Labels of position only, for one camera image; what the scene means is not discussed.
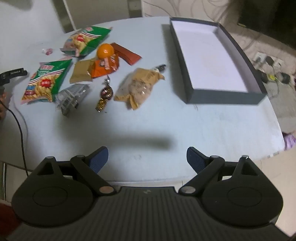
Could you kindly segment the green prawn cracker bag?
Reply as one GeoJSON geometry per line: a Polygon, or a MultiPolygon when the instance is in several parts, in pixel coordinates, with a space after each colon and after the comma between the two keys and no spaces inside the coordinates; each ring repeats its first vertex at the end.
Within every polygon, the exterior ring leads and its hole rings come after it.
{"type": "Polygon", "coordinates": [[[72,57],[85,57],[109,35],[111,28],[88,26],[72,34],[60,50],[72,57]]]}
{"type": "Polygon", "coordinates": [[[28,82],[21,104],[33,101],[53,102],[71,63],[72,57],[41,63],[28,82]]]}

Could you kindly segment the silver clear snack packet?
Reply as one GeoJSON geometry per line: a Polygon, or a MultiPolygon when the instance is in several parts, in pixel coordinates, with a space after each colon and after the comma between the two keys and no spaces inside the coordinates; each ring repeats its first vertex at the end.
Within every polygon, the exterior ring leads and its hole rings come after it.
{"type": "Polygon", "coordinates": [[[89,92],[89,84],[73,84],[55,96],[56,108],[61,111],[63,116],[69,116],[70,112],[78,108],[89,92]]]}

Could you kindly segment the brown gold candy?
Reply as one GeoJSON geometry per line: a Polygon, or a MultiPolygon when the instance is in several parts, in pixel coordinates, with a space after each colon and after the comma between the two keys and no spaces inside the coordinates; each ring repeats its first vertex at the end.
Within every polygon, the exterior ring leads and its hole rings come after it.
{"type": "Polygon", "coordinates": [[[110,77],[108,75],[105,78],[104,83],[105,87],[100,91],[100,99],[95,107],[99,113],[105,109],[107,102],[109,102],[113,97],[113,89],[110,86],[110,77]]]}

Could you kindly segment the brown snack packet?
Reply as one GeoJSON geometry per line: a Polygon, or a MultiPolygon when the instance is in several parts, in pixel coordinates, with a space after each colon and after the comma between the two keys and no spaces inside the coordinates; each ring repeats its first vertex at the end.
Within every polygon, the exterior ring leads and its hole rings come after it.
{"type": "Polygon", "coordinates": [[[93,59],[78,61],[75,64],[72,76],[70,77],[70,84],[92,81],[91,67],[93,63],[93,59]]]}

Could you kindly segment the tan pastry snack packet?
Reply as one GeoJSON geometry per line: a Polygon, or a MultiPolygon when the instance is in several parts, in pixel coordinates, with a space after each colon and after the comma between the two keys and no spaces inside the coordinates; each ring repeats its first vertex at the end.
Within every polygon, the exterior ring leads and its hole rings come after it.
{"type": "Polygon", "coordinates": [[[139,109],[151,95],[154,85],[164,79],[158,70],[137,68],[119,86],[114,100],[126,102],[133,110],[139,109]]]}

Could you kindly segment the orange snack packet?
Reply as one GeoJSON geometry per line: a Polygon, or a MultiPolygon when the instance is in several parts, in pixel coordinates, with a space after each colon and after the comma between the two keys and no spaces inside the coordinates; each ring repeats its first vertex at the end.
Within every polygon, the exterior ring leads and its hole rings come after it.
{"type": "Polygon", "coordinates": [[[91,78],[102,77],[114,73],[119,68],[119,56],[114,54],[104,59],[91,59],[88,72],[91,78]]]}

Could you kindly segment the small orange mandarin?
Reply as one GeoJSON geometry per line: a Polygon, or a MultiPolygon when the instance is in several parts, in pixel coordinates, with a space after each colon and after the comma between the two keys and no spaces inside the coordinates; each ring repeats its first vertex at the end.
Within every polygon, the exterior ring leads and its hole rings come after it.
{"type": "Polygon", "coordinates": [[[110,57],[114,54],[114,48],[111,44],[101,44],[96,52],[96,56],[98,57],[98,59],[104,59],[107,57],[110,57]]]}

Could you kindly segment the red-brown stick snack packet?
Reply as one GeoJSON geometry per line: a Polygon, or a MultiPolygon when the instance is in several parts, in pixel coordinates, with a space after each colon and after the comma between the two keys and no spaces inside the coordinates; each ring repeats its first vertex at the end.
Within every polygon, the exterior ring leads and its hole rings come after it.
{"type": "Polygon", "coordinates": [[[129,65],[134,65],[142,59],[142,57],[138,54],[133,53],[129,49],[126,49],[119,44],[111,43],[111,46],[114,48],[115,54],[118,54],[118,56],[126,61],[126,63],[129,65]]]}

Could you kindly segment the pink white wrapped candy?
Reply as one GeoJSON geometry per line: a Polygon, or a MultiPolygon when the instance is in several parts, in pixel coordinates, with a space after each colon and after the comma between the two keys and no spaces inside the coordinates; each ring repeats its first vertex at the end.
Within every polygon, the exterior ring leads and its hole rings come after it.
{"type": "Polygon", "coordinates": [[[44,53],[45,55],[51,55],[53,53],[53,49],[52,48],[43,49],[42,53],[44,53]]]}

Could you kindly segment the purple plastic bottle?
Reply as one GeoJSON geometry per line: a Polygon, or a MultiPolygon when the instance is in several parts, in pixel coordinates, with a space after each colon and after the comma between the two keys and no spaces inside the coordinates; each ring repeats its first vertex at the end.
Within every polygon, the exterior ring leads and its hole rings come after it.
{"type": "Polygon", "coordinates": [[[283,139],[286,151],[292,149],[296,144],[296,138],[293,133],[283,133],[283,139]]]}

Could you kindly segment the dark grey cardboard box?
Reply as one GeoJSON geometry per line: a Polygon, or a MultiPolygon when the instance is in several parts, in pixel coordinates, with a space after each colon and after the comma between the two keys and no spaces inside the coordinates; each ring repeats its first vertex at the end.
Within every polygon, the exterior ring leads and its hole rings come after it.
{"type": "Polygon", "coordinates": [[[171,18],[187,104],[257,105],[267,91],[254,66],[219,23],[171,18]]]}

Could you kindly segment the black power adapter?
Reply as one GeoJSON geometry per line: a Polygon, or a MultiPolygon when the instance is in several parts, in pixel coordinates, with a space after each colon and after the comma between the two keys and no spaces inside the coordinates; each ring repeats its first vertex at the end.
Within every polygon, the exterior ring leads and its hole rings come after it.
{"type": "Polygon", "coordinates": [[[270,56],[266,56],[266,58],[265,58],[265,61],[266,61],[266,63],[269,65],[269,66],[273,66],[273,64],[274,64],[274,60],[270,57],[270,56]]]}

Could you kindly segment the white wall power socket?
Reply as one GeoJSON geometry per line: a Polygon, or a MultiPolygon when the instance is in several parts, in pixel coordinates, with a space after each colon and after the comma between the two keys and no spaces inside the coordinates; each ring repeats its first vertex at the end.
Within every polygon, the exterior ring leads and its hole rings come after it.
{"type": "Polygon", "coordinates": [[[283,66],[283,60],[276,58],[274,56],[269,56],[262,52],[257,52],[254,55],[252,61],[255,64],[268,64],[269,66],[273,66],[274,68],[281,68],[283,66]]]}

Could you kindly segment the black wall television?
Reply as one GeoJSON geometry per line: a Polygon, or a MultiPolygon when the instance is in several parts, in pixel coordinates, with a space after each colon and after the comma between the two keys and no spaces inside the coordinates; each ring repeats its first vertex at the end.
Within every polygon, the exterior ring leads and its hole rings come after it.
{"type": "Polygon", "coordinates": [[[237,24],[295,45],[295,1],[243,1],[237,24]]]}

